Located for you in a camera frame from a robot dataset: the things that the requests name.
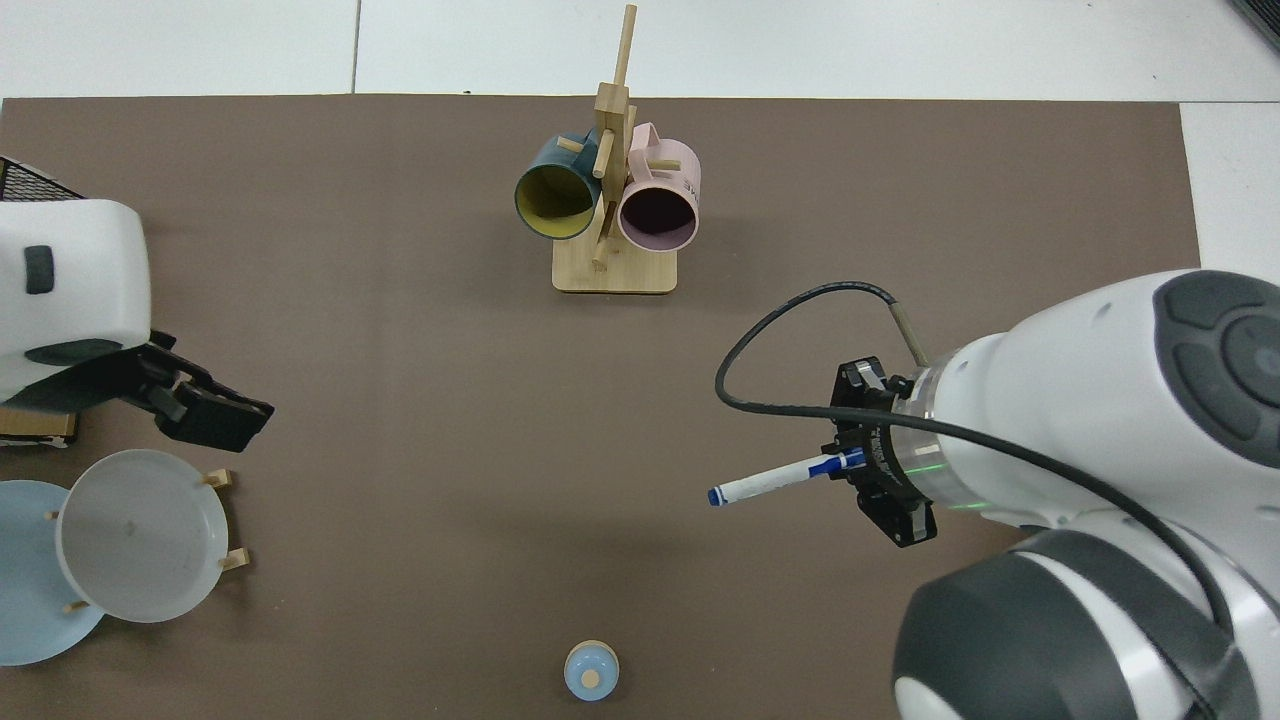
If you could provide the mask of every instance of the white plate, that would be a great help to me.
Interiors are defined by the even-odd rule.
[[[58,518],[58,561],[84,600],[133,623],[172,620],[221,575],[227,515],[204,475],[155,450],[99,460]]]
[[[47,660],[84,639],[102,611],[63,607],[79,601],[58,568],[55,524],[67,491],[36,480],[0,483],[0,665]]]

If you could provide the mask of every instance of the white floor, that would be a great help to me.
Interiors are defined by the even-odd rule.
[[[637,5],[636,96],[1181,102],[1203,264],[1280,282],[1280,51],[1229,0]],[[0,97],[590,95],[612,76],[622,9],[0,0]]]

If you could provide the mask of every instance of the brown table mat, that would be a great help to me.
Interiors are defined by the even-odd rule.
[[[512,187],[588,97],[8,100],[0,152],[143,218],[154,324],[278,405],[243,455],[120,404],[70,450],[0,450],[69,486],[128,447],[229,466],[253,553],[195,611],[108,618],[0,670],[4,717],[892,717],[920,583],[1010,544],[943,511],[900,551],[852,491],[727,509],[708,487],[817,454],[829,424],[718,404],[724,351],[810,286],[867,279],[933,352],[1085,290],[1197,264],[1178,108],[639,100],[703,164],[663,297],[567,296]],[[731,378],[824,402],[835,365],[908,355],[870,297],[805,306]],[[622,680],[573,700],[599,638]]]

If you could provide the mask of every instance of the marker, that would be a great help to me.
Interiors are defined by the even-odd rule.
[[[730,502],[737,502],[739,500],[746,500],[769,491],[803,483],[808,479],[817,478],[818,475],[863,468],[865,465],[867,460],[864,459],[863,448],[860,447],[846,450],[840,455],[819,455],[817,457],[810,457],[808,460],[756,473],[750,478],[742,478],[741,480],[716,486],[707,491],[707,500],[709,500],[713,506],[719,507],[721,505],[728,505]]]

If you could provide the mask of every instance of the black cable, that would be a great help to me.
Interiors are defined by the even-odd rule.
[[[724,377],[728,374],[730,366],[732,366],[733,361],[737,360],[737,356],[742,354],[742,350],[745,350],[746,346],[755,340],[755,336],[760,334],[760,331],[803,302],[828,292],[844,290],[869,292],[883,300],[886,305],[895,305],[897,302],[893,296],[884,290],[874,284],[858,281],[828,283],[801,292],[762,318],[760,322],[755,323],[755,325],[737,341],[728,354],[724,355],[724,360],[716,372],[716,395],[721,398],[721,401],[730,407],[744,413],[782,415],[790,418],[824,418],[837,423],[859,423],[867,425],[899,425],[940,436],[954,437],[956,439],[972,442],[988,450],[995,450],[996,452],[1016,457],[1024,462],[1029,462],[1037,468],[1060,475],[1061,478],[1092,492],[1121,511],[1129,514],[1134,520],[1160,538],[1161,542],[1169,546],[1169,548],[1174,551],[1174,555],[1176,555],[1178,559],[1187,565],[1187,569],[1190,570],[1192,575],[1196,577],[1196,580],[1204,591],[1204,597],[1208,600],[1210,610],[1213,615],[1213,623],[1224,633],[1226,633],[1229,638],[1233,641],[1235,639],[1235,629],[1231,624],[1231,614],[1228,609],[1226,597],[1222,594],[1222,588],[1219,587],[1217,580],[1213,579],[1208,566],[1204,565],[1204,561],[1196,555],[1190,546],[1188,546],[1187,542],[1183,541],[1178,533],[1170,529],[1169,525],[1166,525],[1160,518],[1143,507],[1142,503],[1124,495],[1110,483],[1106,483],[1074,465],[1055,460],[1018,443],[940,420],[916,418],[914,415],[904,415],[900,413],[887,413],[883,410],[868,410],[863,407],[823,407],[817,405],[772,405],[767,402],[753,402],[733,397],[724,389]]]

